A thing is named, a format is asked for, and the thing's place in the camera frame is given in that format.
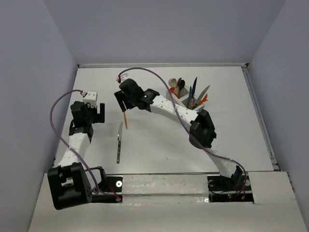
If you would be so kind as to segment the red-orange plastic spoon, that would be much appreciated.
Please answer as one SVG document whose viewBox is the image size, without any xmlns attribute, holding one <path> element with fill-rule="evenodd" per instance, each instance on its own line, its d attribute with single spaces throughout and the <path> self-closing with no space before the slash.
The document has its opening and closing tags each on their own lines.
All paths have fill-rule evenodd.
<svg viewBox="0 0 309 232">
<path fill-rule="evenodd" d="M 178 91 L 177 91 L 177 88 L 176 87 L 171 87 L 170 88 L 170 92 L 177 95 L 178 94 Z"/>
</svg>

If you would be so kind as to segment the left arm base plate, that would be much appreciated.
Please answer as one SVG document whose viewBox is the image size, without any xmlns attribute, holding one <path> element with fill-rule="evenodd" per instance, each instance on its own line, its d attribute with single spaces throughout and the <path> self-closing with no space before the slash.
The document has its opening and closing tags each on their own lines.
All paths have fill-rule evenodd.
<svg viewBox="0 0 309 232">
<path fill-rule="evenodd" d="M 106 182 L 100 181 L 98 183 L 100 189 L 99 194 L 92 196 L 91 203 L 122 203 L 122 187 L 123 176 L 122 175 L 107 175 Z"/>
</svg>

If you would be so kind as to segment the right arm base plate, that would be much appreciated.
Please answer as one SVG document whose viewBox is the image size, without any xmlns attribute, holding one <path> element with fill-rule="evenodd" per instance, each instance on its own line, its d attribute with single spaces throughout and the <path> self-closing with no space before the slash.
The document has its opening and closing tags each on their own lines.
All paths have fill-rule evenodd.
<svg viewBox="0 0 309 232">
<path fill-rule="evenodd" d="M 244 176 L 238 184 L 233 185 L 220 175 L 210 175 L 207 177 L 209 202 L 230 203 L 230 202 L 254 202 L 251 182 L 247 176 L 244 184 Z"/>
</svg>

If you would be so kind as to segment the dark brown spoon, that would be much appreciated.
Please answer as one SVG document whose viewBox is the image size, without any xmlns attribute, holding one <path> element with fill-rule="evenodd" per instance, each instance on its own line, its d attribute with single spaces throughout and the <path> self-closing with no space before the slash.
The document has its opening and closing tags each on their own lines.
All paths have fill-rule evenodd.
<svg viewBox="0 0 309 232">
<path fill-rule="evenodd" d="M 182 90 L 185 86 L 185 81 L 184 80 L 181 80 L 180 83 L 179 83 L 179 89 Z"/>
</svg>

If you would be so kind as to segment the steel knife pink handle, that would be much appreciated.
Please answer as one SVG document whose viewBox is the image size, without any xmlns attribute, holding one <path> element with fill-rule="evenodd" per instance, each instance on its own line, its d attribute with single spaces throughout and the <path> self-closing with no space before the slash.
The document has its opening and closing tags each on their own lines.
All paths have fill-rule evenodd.
<svg viewBox="0 0 309 232">
<path fill-rule="evenodd" d="M 198 78 L 198 77 L 196 77 L 196 78 L 194 79 L 194 82 L 193 82 L 193 85 L 192 85 L 192 92 L 191 92 L 191 97 L 192 97 L 192 98 L 194 98 L 194 95 L 195 95 L 195 90 L 196 90 L 196 85 L 197 85 L 197 78 Z"/>
</svg>

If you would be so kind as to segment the blue plastic spoon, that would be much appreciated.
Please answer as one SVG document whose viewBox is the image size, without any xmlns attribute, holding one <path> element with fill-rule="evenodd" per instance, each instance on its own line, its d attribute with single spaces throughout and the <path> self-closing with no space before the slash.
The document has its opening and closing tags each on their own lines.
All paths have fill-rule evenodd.
<svg viewBox="0 0 309 232">
<path fill-rule="evenodd" d="M 179 99 L 180 98 L 180 82 L 177 83 L 174 92 L 177 98 Z"/>
</svg>

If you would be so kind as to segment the steel knife grey handle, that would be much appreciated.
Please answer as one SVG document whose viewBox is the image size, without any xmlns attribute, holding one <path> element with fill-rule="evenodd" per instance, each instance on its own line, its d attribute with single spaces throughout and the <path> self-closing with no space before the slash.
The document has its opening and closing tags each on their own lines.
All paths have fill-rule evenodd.
<svg viewBox="0 0 309 232">
<path fill-rule="evenodd" d="M 123 123 L 121 122 L 118 128 L 118 134 L 117 134 L 117 159 L 116 162 L 117 164 L 120 163 L 120 155 L 121 155 L 121 143 L 122 143 L 122 128 L 123 128 Z"/>
</svg>

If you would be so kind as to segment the beige plastic spoon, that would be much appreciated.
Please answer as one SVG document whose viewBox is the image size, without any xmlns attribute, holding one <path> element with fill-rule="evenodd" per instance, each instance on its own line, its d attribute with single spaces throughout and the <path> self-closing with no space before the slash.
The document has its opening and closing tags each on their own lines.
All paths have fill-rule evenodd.
<svg viewBox="0 0 309 232">
<path fill-rule="evenodd" d="M 169 79 L 169 86 L 170 87 L 176 87 L 177 86 L 177 79 L 175 79 L 175 78 L 171 78 L 171 79 Z"/>
</svg>

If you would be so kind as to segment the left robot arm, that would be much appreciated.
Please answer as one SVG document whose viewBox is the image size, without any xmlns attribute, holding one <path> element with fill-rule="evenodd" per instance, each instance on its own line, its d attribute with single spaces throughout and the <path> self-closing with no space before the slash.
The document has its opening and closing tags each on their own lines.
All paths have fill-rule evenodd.
<svg viewBox="0 0 309 232">
<path fill-rule="evenodd" d="M 71 106 L 73 120 L 69 128 L 67 149 L 59 164 L 47 173 L 53 204 L 56 210 L 90 203 L 92 188 L 101 191 L 106 188 L 107 179 L 100 174 L 91 177 L 91 169 L 84 161 L 84 155 L 91 144 L 95 123 L 104 123 L 104 112 L 98 113 L 96 100 L 75 101 Z"/>
</svg>

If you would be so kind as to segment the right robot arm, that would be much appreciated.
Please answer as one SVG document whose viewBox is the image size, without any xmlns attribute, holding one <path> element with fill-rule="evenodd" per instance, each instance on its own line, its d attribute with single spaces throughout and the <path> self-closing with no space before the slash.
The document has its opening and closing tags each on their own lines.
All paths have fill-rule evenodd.
<svg viewBox="0 0 309 232">
<path fill-rule="evenodd" d="M 180 123 L 189 134 L 189 142 L 202 149 L 217 167 L 222 184 L 226 189 L 244 186 L 246 176 L 244 168 L 237 161 L 221 156 L 211 148 L 216 139 L 215 126 L 208 111 L 195 111 L 168 100 L 153 89 L 142 90 L 133 79 L 117 80 L 120 90 L 114 95 L 123 112 L 138 108 L 153 114 L 161 115 L 174 122 Z"/>
</svg>

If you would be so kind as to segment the blue plastic knife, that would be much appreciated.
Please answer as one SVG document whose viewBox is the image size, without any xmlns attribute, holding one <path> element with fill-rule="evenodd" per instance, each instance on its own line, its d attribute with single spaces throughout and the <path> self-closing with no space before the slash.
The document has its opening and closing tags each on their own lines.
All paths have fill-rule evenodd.
<svg viewBox="0 0 309 232">
<path fill-rule="evenodd" d="M 190 108 L 190 106 L 191 106 L 192 94 L 193 94 L 193 88 L 192 88 L 192 86 L 190 86 L 190 88 L 189 88 L 189 97 L 188 97 L 188 102 L 187 102 L 187 108 Z"/>
</svg>

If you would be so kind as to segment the red-orange plastic knife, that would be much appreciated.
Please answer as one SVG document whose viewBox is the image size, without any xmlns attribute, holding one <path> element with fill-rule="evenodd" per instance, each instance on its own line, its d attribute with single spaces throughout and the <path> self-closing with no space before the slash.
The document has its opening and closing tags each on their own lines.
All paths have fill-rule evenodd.
<svg viewBox="0 0 309 232">
<path fill-rule="evenodd" d="M 204 102 L 208 101 L 207 97 L 208 97 L 208 95 L 206 94 L 206 95 L 203 97 L 203 99 L 199 102 L 199 104 L 201 105 L 201 104 L 203 104 Z"/>
</svg>

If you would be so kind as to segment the steel knife teal handle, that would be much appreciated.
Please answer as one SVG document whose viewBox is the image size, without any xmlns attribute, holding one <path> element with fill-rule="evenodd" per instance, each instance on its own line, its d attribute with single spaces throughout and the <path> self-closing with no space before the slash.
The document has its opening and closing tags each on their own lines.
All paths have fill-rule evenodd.
<svg viewBox="0 0 309 232">
<path fill-rule="evenodd" d="M 199 95 L 199 97 L 196 100 L 196 103 L 199 104 L 200 101 L 202 100 L 202 98 L 204 97 L 204 95 L 206 94 L 207 90 L 209 89 L 210 86 L 207 86 Z"/>
</svg>

